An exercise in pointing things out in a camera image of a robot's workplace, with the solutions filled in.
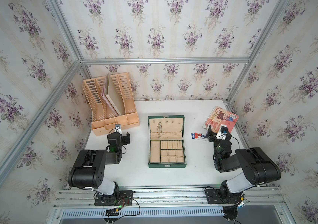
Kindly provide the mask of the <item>green jewelry box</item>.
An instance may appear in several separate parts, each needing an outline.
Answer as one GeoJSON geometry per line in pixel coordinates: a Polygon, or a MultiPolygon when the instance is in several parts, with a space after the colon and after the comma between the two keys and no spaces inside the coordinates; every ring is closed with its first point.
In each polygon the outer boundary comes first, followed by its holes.
{"type": "Polygon", "coordinates": [[[149,168],[185,168],[184,115],[149,116],[149,168]]]}

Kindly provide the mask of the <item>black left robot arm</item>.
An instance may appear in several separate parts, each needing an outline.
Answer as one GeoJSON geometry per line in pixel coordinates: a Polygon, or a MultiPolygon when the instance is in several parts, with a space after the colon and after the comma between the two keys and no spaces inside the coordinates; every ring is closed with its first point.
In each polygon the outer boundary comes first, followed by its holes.
{"type": "Polygon", "coordinates": [[[100,150],[80,150],[76,161],[69,173],[68,184],[79,189],[92,189],[105,197],[118,197],[119,186],[104,176],[106,165],[119,164],[125,146],[130,144],[131,137],[120,132],[107,135],[108,146],[100,150]]]}

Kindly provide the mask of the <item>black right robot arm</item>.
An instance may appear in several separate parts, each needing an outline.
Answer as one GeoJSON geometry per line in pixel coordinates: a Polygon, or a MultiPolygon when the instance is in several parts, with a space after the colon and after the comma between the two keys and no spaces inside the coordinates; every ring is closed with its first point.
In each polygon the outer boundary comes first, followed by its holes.
{"type": "Polygon", "coordinates": [[[209,126],[205,137],[214,144],[213,161],[217,171],[242,169],[240,174],[221,183],[219,196],[223,201],[233,201],[247,189],[281,179],[280,169],[260,147],[239,148],[232,154],[233,136],[228,127],[222,126],[217,133],[209,126]]]}

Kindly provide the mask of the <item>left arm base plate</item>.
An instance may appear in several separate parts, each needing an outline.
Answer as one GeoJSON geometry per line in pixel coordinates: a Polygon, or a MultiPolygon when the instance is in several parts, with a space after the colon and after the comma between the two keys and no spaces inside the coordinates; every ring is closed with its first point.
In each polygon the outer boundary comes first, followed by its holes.
{"type": "Polygon", "coordinates": [[[133,193],[132,190],[120,190],[115,192],[114,195],[106,196],[99,195],[96,193],[94,195],[94,205],[95,206],[123,206],[123,205],[132,205],[133,202],[133,193]]]}

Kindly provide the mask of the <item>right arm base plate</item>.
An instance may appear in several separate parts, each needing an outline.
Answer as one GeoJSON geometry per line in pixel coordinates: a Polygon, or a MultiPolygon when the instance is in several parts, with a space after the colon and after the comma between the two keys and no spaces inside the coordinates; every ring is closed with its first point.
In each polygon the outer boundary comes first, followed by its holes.
{"type": "Polygon", "coordinates": [[[205,187],[204,192],[208,204],[240,204],[244,198],[244,192],[231,193],[213,187],[205,187]]]}

